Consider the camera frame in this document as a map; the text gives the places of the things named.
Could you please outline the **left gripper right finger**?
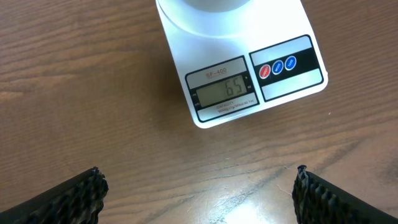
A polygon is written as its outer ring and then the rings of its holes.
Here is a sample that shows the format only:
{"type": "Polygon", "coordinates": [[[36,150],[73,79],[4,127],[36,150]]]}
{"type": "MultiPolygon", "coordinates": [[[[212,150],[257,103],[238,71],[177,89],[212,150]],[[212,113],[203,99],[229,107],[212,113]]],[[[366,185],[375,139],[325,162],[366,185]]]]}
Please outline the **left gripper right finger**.
{"type": "Polygon", "coordinates": [[[298,223],[302,224],[397,224],[393,217],[343,189],[297,167],[292,199],[298,223]]]}

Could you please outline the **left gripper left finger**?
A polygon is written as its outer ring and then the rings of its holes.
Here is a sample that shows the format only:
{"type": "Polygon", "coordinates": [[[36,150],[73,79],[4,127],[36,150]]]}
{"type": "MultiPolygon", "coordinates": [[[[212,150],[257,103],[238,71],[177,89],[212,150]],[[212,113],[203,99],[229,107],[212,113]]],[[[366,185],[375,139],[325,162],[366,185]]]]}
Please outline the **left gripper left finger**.
{"type": "Polygon", "coordinates": [[[108,190],[105,175],[90,168],[1,212],[1,223],[97,224],[108,190]]]}

